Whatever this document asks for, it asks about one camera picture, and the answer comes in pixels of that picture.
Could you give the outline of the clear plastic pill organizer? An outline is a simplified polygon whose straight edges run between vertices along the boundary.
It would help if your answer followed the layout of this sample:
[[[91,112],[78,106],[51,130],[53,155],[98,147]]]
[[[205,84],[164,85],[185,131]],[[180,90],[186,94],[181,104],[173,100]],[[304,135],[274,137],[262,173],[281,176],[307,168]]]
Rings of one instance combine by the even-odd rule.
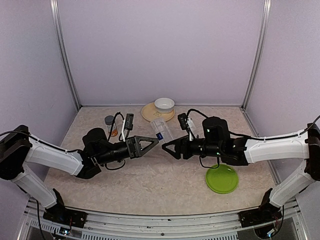
[[[150,122],[150,125],[161,144],[174,140],[172,132],[162,117],[155,118]]]

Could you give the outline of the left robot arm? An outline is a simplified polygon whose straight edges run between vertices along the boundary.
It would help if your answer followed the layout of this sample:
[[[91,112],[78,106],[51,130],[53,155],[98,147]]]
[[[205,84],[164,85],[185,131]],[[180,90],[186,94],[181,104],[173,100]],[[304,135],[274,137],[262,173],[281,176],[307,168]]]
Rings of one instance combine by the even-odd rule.
[[[84,149],[68,150],[31,135],[25,125],[2,133],[0,177],[15,183],[35,198],[57,221],[70,218],[59,192],[47,187],[29,168],[29,163],[58,169],[80,179],[91,179],[105,164],[140,158],[154,148],[156,137],[132,136],[120,142],[108,141],[102,128],[91,129],[83,138]]]

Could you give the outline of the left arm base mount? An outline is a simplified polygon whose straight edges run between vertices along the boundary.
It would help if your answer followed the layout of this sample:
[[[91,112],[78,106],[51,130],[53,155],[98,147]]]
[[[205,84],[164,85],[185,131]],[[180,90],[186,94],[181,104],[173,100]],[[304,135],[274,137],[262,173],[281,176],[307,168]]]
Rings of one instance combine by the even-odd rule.
[[[53,206],[46,207],[43,218],[71,227],[84,228],[88,214],[84,211],[66,208],[60,193],[53,189],[56,200]]]

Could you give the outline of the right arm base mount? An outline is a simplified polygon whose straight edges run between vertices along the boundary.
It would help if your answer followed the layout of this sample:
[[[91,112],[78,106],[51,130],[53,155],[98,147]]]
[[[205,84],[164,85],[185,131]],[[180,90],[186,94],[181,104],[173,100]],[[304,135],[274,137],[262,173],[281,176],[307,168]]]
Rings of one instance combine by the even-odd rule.
[[[283,214],[280,207],[271,204],[270,195],[273,189],[267,190],[262,198],[258,208],[240,211],[238,213],[239,221],[242,228],[260,225],[263,223],[281,219]]]

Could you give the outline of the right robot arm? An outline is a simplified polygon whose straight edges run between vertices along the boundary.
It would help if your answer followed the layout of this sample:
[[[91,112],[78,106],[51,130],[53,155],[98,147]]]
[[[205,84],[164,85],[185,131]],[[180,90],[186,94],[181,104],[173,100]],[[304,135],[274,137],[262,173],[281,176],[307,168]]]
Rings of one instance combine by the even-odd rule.
[[[203,138],[191,133],[164,143],[162,149],[175,159],[193,156],[217,157],[230,166],[247,166],[262,161],[302,159],[299,167],[280,185],[268,190],[256,210],[256,218],[266,222],[287,200],[320,179],[320,129],[309,123],[305,130],[265,138],[242,134],[231,137],[226,120],[207,117],[202,121]]]

